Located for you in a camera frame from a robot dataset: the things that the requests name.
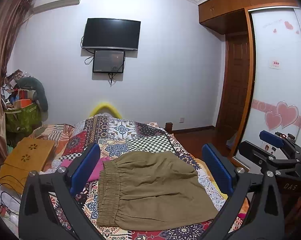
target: metal screw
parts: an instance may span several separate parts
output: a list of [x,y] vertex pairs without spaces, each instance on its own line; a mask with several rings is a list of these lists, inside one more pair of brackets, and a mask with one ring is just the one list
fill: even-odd
[[28,173],[29,176],[34,177],[36,175],[37,171],[30,171]]
[[238,173],[244,173],[244,172],[245,172],[244,168],[242,168],[242,167],[237,167],[237,168],[236,168],[236,171],[237,171]]
[[267,174],[268,177],[273,177],[274,176],[274,173],[271,172],[271,171],[267,171],[266,174]]
[[64,173],[66,171],[66,167],[62,166],[57,169],[59,173]]

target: blue clamp pad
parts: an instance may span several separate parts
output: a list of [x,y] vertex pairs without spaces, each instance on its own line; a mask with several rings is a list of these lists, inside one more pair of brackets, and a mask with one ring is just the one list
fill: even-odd
[[220,191],[228,196],[232,195],[233,186],[236,183],[236,174],[232,163],[223,157],[211,143],[202,147],[202,158]]
[[282,148],[284,146],[282,138],[265,130],[259,133],[259,138],[276,148]]
[[86,158],[81,162],[81,164],[71,177],[71,188],[69,190],[71,196],[75,197],[78,193],[81,193],[97,162],[99,161],[99,158],[100,147],[98,144],[94,144],[89,149]]

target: clutter pile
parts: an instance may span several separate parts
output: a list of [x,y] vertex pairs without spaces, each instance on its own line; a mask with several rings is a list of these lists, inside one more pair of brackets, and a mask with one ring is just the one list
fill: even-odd
[[37,103],[41,111],[48,110],[41,82],[19,69],[4,79],[1,95],[5,110],[24,108],[31,105],[33,101]]
[[4,79],[1,96],[7,142],[15,147],[18,141],[41,126],[41,112],[48,110],[45,90],[39,80],[18,69]]

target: flat screen tv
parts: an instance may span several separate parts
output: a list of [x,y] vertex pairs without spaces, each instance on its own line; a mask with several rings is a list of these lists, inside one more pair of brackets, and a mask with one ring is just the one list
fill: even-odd
[[82,47],[84,49],[137,50],[139,32],[139,21],[88,18]]

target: wooden bedpost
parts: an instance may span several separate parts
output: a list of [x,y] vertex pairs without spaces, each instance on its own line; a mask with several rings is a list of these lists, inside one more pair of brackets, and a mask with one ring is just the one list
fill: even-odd
[[172,133],[172,129],[173,129],[173,123],[172,122],[167,122],[165,124],[165,131],[168,133]]

